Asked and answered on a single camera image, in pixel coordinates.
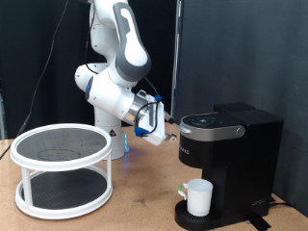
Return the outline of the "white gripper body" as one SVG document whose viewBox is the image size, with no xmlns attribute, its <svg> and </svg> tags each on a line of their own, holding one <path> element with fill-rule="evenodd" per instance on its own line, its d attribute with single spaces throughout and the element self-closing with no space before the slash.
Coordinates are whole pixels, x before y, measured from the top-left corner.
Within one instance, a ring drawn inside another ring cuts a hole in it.
<svg viewBox="0 0 308 231">
<path fill-rule="evenodd" d="M 144 90 L 140 90 L 137 96 L 145 102 L 141 104 L 135 116 L 135 135 L 154 145 L 160 145 L 166 138 L 162 96 L 152 96 Z"/>
</svg>

